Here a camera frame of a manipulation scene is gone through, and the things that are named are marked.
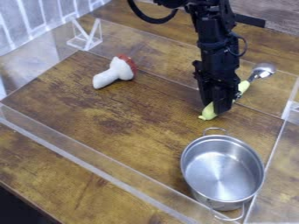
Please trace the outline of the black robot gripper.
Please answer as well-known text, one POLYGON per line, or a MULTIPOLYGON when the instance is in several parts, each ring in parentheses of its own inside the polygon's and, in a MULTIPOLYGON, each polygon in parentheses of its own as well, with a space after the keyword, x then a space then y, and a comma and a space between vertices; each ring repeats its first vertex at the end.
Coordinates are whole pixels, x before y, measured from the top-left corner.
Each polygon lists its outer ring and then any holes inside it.
POLYGON ((235 14, 229 0, 188 0, 185 9, 199 35, 200 61, 192 64, 200 99, 204 106, 212 101, 213 112, 220 115, 231 109, 239 95, 239 38, 232 33, 235 14))

